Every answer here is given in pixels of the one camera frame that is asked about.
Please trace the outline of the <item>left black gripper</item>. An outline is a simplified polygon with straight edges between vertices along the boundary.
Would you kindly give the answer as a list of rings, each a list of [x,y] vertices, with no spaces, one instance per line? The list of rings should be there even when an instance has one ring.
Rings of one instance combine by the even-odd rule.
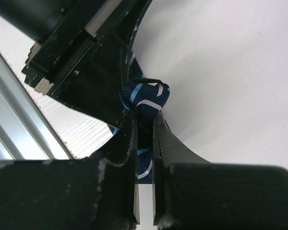
[[[35,43],[22,72],[35,91],[121,127],[120,90],[149,0],[0,0],[0,16]]]

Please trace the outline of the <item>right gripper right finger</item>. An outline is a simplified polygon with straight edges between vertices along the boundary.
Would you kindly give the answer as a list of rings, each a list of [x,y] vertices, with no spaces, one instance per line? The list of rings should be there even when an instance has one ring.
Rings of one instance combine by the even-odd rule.
[[[153,213],[160,230],[288,230],[288,171],[211,163],[153,122]]]

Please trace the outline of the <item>navy blue striped tie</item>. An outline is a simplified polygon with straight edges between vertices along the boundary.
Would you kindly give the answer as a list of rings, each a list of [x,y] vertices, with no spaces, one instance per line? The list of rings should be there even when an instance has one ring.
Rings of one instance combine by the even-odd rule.
[[[137,120],[137,179],[153,182],[153,122],[170,96],[170,87],[159,79],[147,78],[135,55],[129,66],[129,80],[120,90],[120,101],[127,114]]]

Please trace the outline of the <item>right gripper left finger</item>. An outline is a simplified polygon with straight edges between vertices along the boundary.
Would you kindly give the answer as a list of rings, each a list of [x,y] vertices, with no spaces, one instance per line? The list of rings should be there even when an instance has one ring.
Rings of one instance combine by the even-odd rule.
[[[0,161],[0,230],[133,230],[137,120],[80,160]]]

